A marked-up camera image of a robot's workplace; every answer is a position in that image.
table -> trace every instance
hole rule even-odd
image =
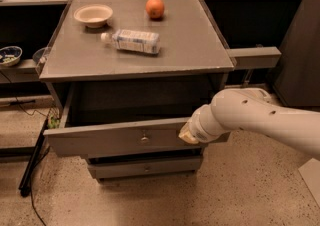
[[[40,75],[62,116],[44,135],[59,156],[86,159],[96,179],[197,170],[206,145],[184,143],[179,130],[234,69],[199,0],[163,0],[162,21],[148,18],[146,1],[73,0]],[[110,6],[109,26],[76,22],[87,4]],[[160,53],[101,42],[119,28],[159,33]]]

open drawer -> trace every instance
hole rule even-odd
[[[58,156],[98,158],[201,148],[178,134],[212,95],[205,75],[76,82],[60,128],[44,135]]]

white bowl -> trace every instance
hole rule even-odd
[[[106,5],[92,4],[78,8],[73,17],[89,28],[100,28],[107,24],[113,10]]]
[[[7,46],[0,49],[0,65],[10,67],[20,62],[22,49],[18,46]]]

bottle label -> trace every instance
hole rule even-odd
[[[112,39],[117,49],[156,54],[159,52],[159,34],[132,30],[118,30]]]

metal rod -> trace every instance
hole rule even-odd
[[[253,69],[246,71],[246,75],[244,76],[243,81],[242,81],[242,88],[246,88],[249,86],[252,73],[253,73]]]
[[[35,165],[37,163],[37,159],[39,157],[39,154],[40,154],[40,151],[41,151],[44,139],[45,139],[43,132],[46,129],[47,124],[48,124],[48,119],[46,119],[43,123],[43,126],[40,131],[37,143],[34,146],[33,154],[30,157],[29,163],[27,165],[27,168],[24,172],[24,175],[23,175],[22,180],[19,185],[19,190],[21,191],[21,196],[23,196],[23,197],[28,196],[29,192],[30,192],[30,186],[29,186],[30,178],[32,176],[33,170],[34,170]]]

